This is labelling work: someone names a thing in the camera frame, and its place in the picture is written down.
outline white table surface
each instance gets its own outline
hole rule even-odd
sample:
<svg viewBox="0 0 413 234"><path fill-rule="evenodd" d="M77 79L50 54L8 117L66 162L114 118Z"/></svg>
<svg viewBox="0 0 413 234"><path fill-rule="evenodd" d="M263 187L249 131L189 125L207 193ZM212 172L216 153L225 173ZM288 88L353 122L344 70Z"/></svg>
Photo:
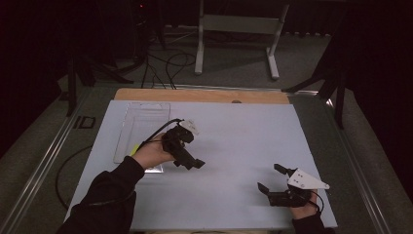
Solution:
<svg viewBox="0 0 413 234"><path fill-rule="evenodd" d="M110 102L70 208L86 195L95 176L117 167L113 156L131 102L139 101ZM257 182L271 191L287 189L287 176L274 170L276 163L319 178L293 105L169 103L170 119L195 121L200 134L186 149L206 164L187 171L170 162L163 164L163 174L145 175L135 188L131 229L290 228L289 210L270 207ZM321 215L324 225L337 226L324 190L319 190L319 195L325 205Z"/></svg>

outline gray floor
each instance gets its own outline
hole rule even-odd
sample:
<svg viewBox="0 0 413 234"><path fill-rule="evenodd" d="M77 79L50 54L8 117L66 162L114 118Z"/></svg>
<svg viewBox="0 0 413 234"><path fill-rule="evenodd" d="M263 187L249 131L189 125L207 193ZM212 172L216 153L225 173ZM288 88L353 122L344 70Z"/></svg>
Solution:
<svg viewBox="0 0 413 234"><path fill-rule="evenodd" d="M209 36L221 37L220 34ZM167 37L167 41L171 40L174 38ZM298 38L284 35L276 51L281 78L274 81L270 78L264 51L271 38L261 37L258 41L249 43L222 43L207 39L204 73L196 76L194 65L190 65L179 72L173 81L177 86L287 88L311 76L328 41L328 37ZM187 37L168 44L168 48L184 50L194 55L197 40L196 37ZM159 49L159 45L153 46L150 54L168 59L177 53L177 51L158 51ZM163 82L168 83L166 64L154 58L150 58L149 62L155 67L157 75ZM171 62L182 63L185 59L177 57ZM143 68L140 67L125 75L126 78L135 81L133 85L135 87L140 87ZM178 67L171 66L170 73L173 74L177 69ZM21 219L17 233L53 233L62 223L65 210L59 204L54 191L56 171L69 155L94 142L109 100L114 97L117 88L123 87L101 74L96 76L99 82L95 88L83 89L84 92L90 93L76 113L76 116L95 116L96 125L92 129L71 130L48 176L44 178L37 196ZM145 87L151 87L152 77L153 73L149 71ZM64 78L61 82L62 87L65 87ZM306 90L315 91L319 85L315 84ZM354 193L366 188L372 194L373 200L378 202L380 212L393 233L413 233L412 204L396 179L379 141L358 108L353 94L350 91L346 92L343 115L345 131L343 132L338 131L332 123L325 123L331 113L321 108L323 105L313 97L292 97L291 102L294 103L300 116L321 176L333 179L335 184L342 184L342 187L332 189L329 195L333 211L339 220L337 233L377 233L374 228L375 223L371 221L365 205L365 202L371 199L358 195L358 192ZM47 153L60 126L67 121L66 107L66 102L57 100L52 103L1 159L0 220L6 219L25 183ZM337 144L342 141L349 144L351 152L347 152L349 149ZM61 177L64 180L61 182L60 190L64 199L69 200L73 194L88 153L88 150L82 152L79 157L70 161L62 172ZM368 186L357 187L354 177L357 179L360 175L354 174L351 170L350 165L354 161L340 156L345 154L355 156L358 166L364 171L362 176Z"/></svg>

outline black sleeve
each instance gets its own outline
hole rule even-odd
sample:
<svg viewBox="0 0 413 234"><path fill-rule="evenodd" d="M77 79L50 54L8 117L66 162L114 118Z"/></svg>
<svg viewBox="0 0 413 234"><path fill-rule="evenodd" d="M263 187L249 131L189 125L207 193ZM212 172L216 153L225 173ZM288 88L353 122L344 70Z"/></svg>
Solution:
<svg viewBox="0 0 413 234"><path fill-rule="evenodd" d="M317 212L314 215L293 219L292 225L295 229L295 234L334 234L334 229L324 228L321 221L321 213Z"/></svg>
<svg viewBox="0 0 413 234"><path fill-rule="evenodd" d="M136 199L134 187L145 171L125 157L113 172L103 172L57 233L128 233Z"/></svg>

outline table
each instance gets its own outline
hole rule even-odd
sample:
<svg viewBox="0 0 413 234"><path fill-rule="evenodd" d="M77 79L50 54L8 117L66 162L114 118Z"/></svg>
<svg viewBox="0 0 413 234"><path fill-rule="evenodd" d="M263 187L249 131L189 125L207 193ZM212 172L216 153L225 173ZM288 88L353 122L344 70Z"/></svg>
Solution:
<svg viewBox="0 0 413 234"><path fill-rule="evenodd" d="M160 92L157 93L157 96L162 94L164 97L177 98L176 101L181 101L182 99L189 97L192 98L195 94L200 95L200 91L206 92L212 88L187 87L187 89L191 89L191 91L186 93L189 94L186 97L174 97L174 95L167 95L166 93L162 94L162 91L156 90L153 92ZM378 207L377 210L372 209L374 204L372 204L371 200L368 200L368 197L366 196L374 194L366 193L364 190L360 190L359 187L360 180L362 179L360 177L363 174L370 174L372 172L369 167L364 167L362 169L363 174L361 174L360 171L357 171L357 169L354 169L354 167L357 166L357 156L359 155L353 153L353 149L349 146L346 137L343 136L343 132L337 128L334 119L332 118L331 107L326 105L325 101L314 98L314 94L311 95L310 93L289 94L287 97L285 94L264 89L244 89L241 92L239 92L240 89L234 88L218 87L214 89L217 91L207 92L207 94L213 95L203 95L200 99L216 98L226 102L241 100L245 103L253 99L253 101L258 102L268 101L268 103L277 103L277 101L280 101L280 98L281 101L286 101L286 103L290 101L290 103L294 105L313 158L317 164L319 174L321 175L321 178L331 186L328 190L328 200L339 224L336 228L338 233L390 233L388 231L383 231L383 229L377 225L382 223L386 224L386 222L390 221L391 224L394 225L390 227L390 230L403 230L404 223L410 223L406 221L406 219L403 219L403 217L400 217L404 213L398 213L400 214L399 216L397 216L397 214L392 215L390 216L391 219L388 220L385 218L387 217L386 210L381 210L380 207ZM113 100L114 96L119 98L121 97L119 94L123 94L129 96L127 98L150 98L150 93L152 93L143 90L142 92L144 94L147 93L146 95L137 95L132 90L118 90L119 88L117 87L94 87L84 90L80 95L79 106L76 108L73 117L67 118L67 121L64 121L63 125L60 125L57 122L57 126L55 126L56 131L50 131L51 125L53 125L54 120L56 119L55 114L50 114L50 112L48 112L41 117L44 125L36 124L35 130L39 133L47 133L56 140L49 142L43 141L41 138L36 138L36 140L33 141L30 138L30 142L24 143L24 145L32 143L49 150L43 156L42 163L33 166L34 169L39 170L33 172L30 180L28 180L27 184L24 186L24 190L21 191L20 196L19 191L16 191L16 196L10 197L6 201L2 199L2 201L4 201L1 203L2 214L3 216L8 214L0 227L3 232L54 233L61 226L67 211L56 197L55 182L56 173L62 164L68 158L73 156L73 154L79 152L81 148L94 143L99 130L98 126L101 125L107 106L109 102ZM179 94L183 91L178 90L175 92L177 93L174 94ZM58 101L56 104L61 106L61 109L56 109L56 114L61 116L57 119L65 119L66 103ZM95 117L95 127L92 129L76 128L76 119L78 119L79 116ZM25 153L13 154L12 156L15 159L21 158L26 161L29 157L29 154L27 154L28 152L26 151L26 146L22 147L20 152ZM41 150L31 150L30 154L39 154L39 152L40 154L42 153ZM60 175L59 190L60 195L65 202L69 202L70 199L72 199L89 156L90 151L84 150L70 160L64 167ZM22 171L19 169L18 165L12 165L9 173L9 176L4 176L0 179L6 179L8 182L13 181L14 177L27 173L27 169ZM279 176L274 171L270 171L269 174L272 176ZM386 178L381 175L375 176L375 179L376 178L380 178L378 179L380 183L386 183L387 181ZM261 182L266 185L273 184L272 182L269 182L268 184L266 181ZM14 183L8 184L8 186L4 186L7 189L3 189L3 193L13 189L10 185ZM376 206L388 205L386 202L383 203L382 200L373 201L377 202L375 203Z"/></svg>
<svg viewBox="0 0 413 234"><path fill-rule="evenodd" d="M273 170L273 164L277 162L290 168L297 165L313 176L319 175L295 110L288 104L287 96L280 92L119 90L109 104L71 205L80 202L97 174L116 168L114 148L125 110L132 100L167 101L171 105L170 118L191 116L198 120L201 136L187 145L187 149L206 161L199 170L186 172L166 164L164 175L146 175L136 187L135 213L139 215L132 222L132 230L291 227L288 210L270 207L267 198L258 191L256 182L285 190L285 177ZM206 118L206 113L213 111L225 113L225 116L242 113L244 118L237 115L226 122L219 119L219 115ZM271 124L260 126L257 123ZM273 141L278 143L277 147L262 147ZM320 196L325 203L321 217L324 224L336 226L322 190Z"/></svg>

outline cable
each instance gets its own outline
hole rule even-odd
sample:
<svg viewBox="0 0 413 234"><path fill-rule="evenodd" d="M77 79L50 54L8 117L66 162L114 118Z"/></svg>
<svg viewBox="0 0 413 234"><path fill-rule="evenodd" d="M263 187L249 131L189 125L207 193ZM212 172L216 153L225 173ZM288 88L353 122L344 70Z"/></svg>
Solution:
<svg viewBox="0 0 413 234"><path fill-rule="evenodd" d="M169 124L171 124L171 123L173 123L173 122L179 123L179 122L181 122L181 121L182 121L182 120L180 120L180 119L172 119L172 120L167 121L167 122L166 122L161 128L159 128L159 130L157 130L153 135L151 135L149 138L147 138L146 140L144 140L144 141L139 145L139 147L137 147L137 150L139 150L143 145L151 142L152 138L155 137L158 133L160 133L161 130L164 129L164 128L166 128Z"/></svg>
<svg viewBox="0 0 413 234"><path fill-rule="evenodd" d="M173 90L176 90L176 86L175 86L174 83L173 83L173 78L174 78L179 72L181 72L185 66L189 66L189 65L195 64L196 59L195 59L195 56L194 56L194 55L185 53L185 52L182 51L182 50L178 50L178 49L167 49L167 51L178 51L178 52L180 52L180 53L179 53L179 54L175 54L175 55L169 57L167 60L165 60L165 59L163 59L163 58L156 57L156 56L151 55L151 54L149 54L149 53L148 53L148 57L151 57L151 58L154 58L154 59L157 59L157 60L160 60L160 61L166 63L165 70L166 70L166 73L167 73L167 76L168 76L168 79L169 79L169 82L170 82L170 87L171 87ZM172 59L174 59L174 58L176 58L176 57L178 57L178 56L185 56L185 62L182 63L182 64L178 64L178 63L171 62ZM179 67L179 69L178 69L176 72L174 72L172 75L169 73L169 67L170 67L171 65L174 65L174 66L178 66L178 67ZM161 78L158 76L155 67L149 64L149 58L147 59L147 66L149 66L149 67L151 68L152 72L154 73L154 76L152 77L152 85L155 86L154 78L156 77L156 78L161 82L161 84L164 86L164 88L166 89L166 86L165 86L165 84L162 82ZM143 87L143 83L144 83L144 80L145 80L145 76L146 76L146 70L145 70L144 78L143 78L143 80L142 80L141 87Z"/></svg>
<svg viewBox="0 0 413 234"><path fill-rule="evenodd" d="M317 192L315 192L315 191L311 191L311 192L316 194L319 197L319 199L321 200L321 204L322 204L321 210L319 209L319 205L317 205L316 203L311 202L311 201L309 201L309 203L312 204L312 205L315 205L318 208L319 212L322 213L322 211L324 210L324 201L322 200L322 198L320 197L320 195Z"/></svg>
<svg viewBox="0 0 413 234"><path fill-rule="evenodd" d="M64 160L63 164L61 164L60 168L57 171L56 174L56 178L55 178L55 192L57 195L58 200L60 201L61 205L66 209L69 210L69 206L67 206L67 204L63 201L63 199L60 196L60 192L58 191L58 179L60 177L60 173L63 170L64 166L67 164L67 162L69 162L71 159L73 159L76 155L79 155L80 153L82 153L83 151L92 148L92 145L86 146L85 148L82 148L80 150L78 150L77 152L75 152L74 154L70 155L66 160Z"/></svg>
<svg viewBox="0 0 413 234"><path fill-rule="evenodd" d="M98 207L103 207L107 205L123 203L129 200L129 198L133 194L134 194L134 188L126 196L118 198L118 199L113 199L113 200L108 200L108 201L103 201L103 202L88 203L88 204L79 203L72 208L72 210L70 211L70 214L73 215L74 212L82 208L98 208Z"/></svg>
<svg viewBox="0 0 413 234"><path fill-rule="evenodd" d="M214 38L214 35L222 35L223 39ZM239 38L236 35L245 35L245 38ZM259 33L236 33L236 32L222 32L222 31L207 31L204 36L206 39L214 41L215 43L233 43L233 42L256 42L264 35Z"/></svg>
<svg viewBox="0 0 413 234"><path fill-rule="evenodd" d="M176 38L176 39L174 39L174 40L172 40L172 41L167 42L167 44L171 44L171 43L173 43L173 42L179 41L179 40L181 40L181 39L183 39L183 38L185 38L185 37L189 37L190 35L195 34L195 33L197 33L197 32L198 32L198 30L195 30L195 31L190 32L190 33L187 33L187 34L185 34L185 35L183 35L183 36L181 36L181 37L178 37L178 38Z"/></svg>
<svg viewBox="0 0 413 234"><path fill-rule="evenodd" d="M145 63L146 63L145 73L143 73L143 78L142 78L142 83L140 85L140 89L143 89L143 84L145 83L146 73L148 72L148 66L149 66L148 60L149 60L149 57L148 57L148 55L146 55L146 57L145 57Z"/></svg>
<svg viewBox="0 0 413 234"><path fill-rule="evenodd" d="M145 62L145 58L144 59L135 58L134 63L132 65L122 67L122 68L119 68L119 69L115 69L115 70L112 70L112 71L116 72L116 73L119 73L119 74L129 72L129 71L132 71L134 69L139 68L144 62Z"/></svg>

